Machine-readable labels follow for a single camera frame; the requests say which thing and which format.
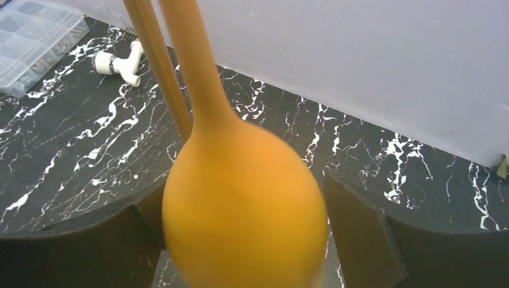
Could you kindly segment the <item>orange plastic goblet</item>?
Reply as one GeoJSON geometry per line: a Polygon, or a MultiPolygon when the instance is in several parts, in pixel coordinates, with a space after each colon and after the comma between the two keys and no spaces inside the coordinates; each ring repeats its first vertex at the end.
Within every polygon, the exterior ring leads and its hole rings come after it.
{"type": "Polygon", "coordinates": [[[166,181],[162,220],[187,287],[321,287],[327,212],[284,141],[228,101],[196,1],[161,1],[193,112],[166,181]]]}

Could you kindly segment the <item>gold wire glass rack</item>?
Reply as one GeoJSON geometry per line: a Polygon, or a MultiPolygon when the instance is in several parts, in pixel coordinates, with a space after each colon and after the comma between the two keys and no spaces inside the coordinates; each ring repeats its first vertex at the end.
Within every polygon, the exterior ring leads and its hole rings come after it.
{"type": "Polygon", "coordinates": [[[152,2],[123,0],[123,3],[142,43],[179,135],[185,143],[192,131],[191,118],[152,2]]]}

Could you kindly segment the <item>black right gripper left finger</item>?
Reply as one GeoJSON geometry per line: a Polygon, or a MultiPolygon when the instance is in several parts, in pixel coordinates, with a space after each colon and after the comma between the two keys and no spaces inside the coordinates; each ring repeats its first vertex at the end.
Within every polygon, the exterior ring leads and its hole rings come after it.
{"type": "Polygon", "coordinates": [[[2,287],[151,287],[164,184],[40,230],[1,235],[2,287]]]}

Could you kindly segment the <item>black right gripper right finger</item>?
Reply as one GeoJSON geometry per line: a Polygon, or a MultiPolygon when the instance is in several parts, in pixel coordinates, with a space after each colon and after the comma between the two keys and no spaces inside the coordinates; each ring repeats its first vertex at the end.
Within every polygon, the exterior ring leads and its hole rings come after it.
{"type": "Polygon", "coordinates": [[[422,217],[342,179],[323,193],[347,287],[507,287],[508,232],[422,217]]]}

